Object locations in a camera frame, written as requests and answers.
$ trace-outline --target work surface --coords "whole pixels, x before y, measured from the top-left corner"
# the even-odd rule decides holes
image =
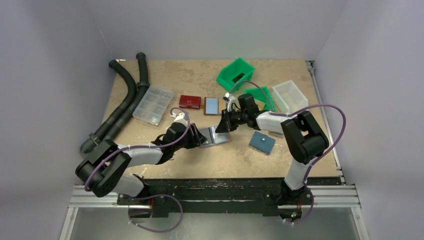
[[[115,142],[124,145],[142,145],[156,139],[166,132],[173,122],[168,115],[171,107],[178,107],[181,95],[222,98],[227,92],[216,81],[221,69],[232,60],[153,60],[147,61],[149,81],[174,91],[174,97],[162,117],[159,126],[147,124],[133,118],[116,137]],[[304,60],[247,60],[256,68],[252,81],[260,86],[271,87],[285,81],[293,80],[310,105],[317,104],[317,95],[311,76]],[[136,83],[139,82],[139,68],[136,60],[121,61]],[[244,84],[234,93],[237,97],[243,90],[254,88]],[[121,103],[127,94],[124,80],[117,75],[113,84],[110,100],[105,112],[105,119]],[[220,122],[220,116],[205,116],[203,109],[188,109],[190,121],[198,128],[209,127]],[[319,108],[311,109],[313,116],[324,130],[324,120]],[[255,130],[241,125],[230,133],[232,142],[222,145],[180,149],[174,159],[161,165],[141,165],[127,169],[127,173],[139,174],[146,178],[257,178],[284,177],[289,171],[292,156],[283,136],[262,131],[274,138],[275,145],[270,155],[266,155],[249,146]],[[333,153],[319,161],[310,172],[310,177],[338,176]]]

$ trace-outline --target red case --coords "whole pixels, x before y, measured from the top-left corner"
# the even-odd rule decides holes
[[[183,109],[200,109],[202,98],[200,96],[181,95],[179,107]]]

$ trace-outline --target white wall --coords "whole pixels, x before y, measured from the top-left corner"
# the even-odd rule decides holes
[[[0,239],[58,239],[111,53],[84,0],[0,3]]]
[[[323,101],[346,112],[337,147],[372,239],[424,235],[424,2],[350,0],[318,58]],[[340,116],[329,113],[333,133]]]
[[[347,0],[87,0],[112,52],[134,59],[315,59]]]

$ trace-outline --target blue square tile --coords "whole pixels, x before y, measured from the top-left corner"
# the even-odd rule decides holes
[[[264,152],[266,154],[270,154],[273,150],[274,144],[276,143],[276,140],[272,137],[269,137],[265,134],[262,134],[258,131],[255,131],[249,145],[258,149],[261,152]]]

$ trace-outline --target green plastic bin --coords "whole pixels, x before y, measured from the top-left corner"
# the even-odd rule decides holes
[[[221,70],[216,81],[227,91],[230,91],[237,82],[250,81],[254,71],[255,68],[253,66],[239,57]],[[239,90],[243,84],[237,85],[234,91]]]
[[[272,110],[273,108],[276,109],[276,106],[274,105],[273,99],[271,98],[270,91],[268,90],[268,87],[262,86],[261,89],[268,96],[269,100],[272,103],[272,107],[270,107],[270,104],[268,103],[267,98],[264,96],[264,94],[261,92],[261,90],[259,90],[257,87],[245,89],[244,93],[245,94],[252,94],[254,99],[266,103],[265,106],[263,107],[264,110]]]

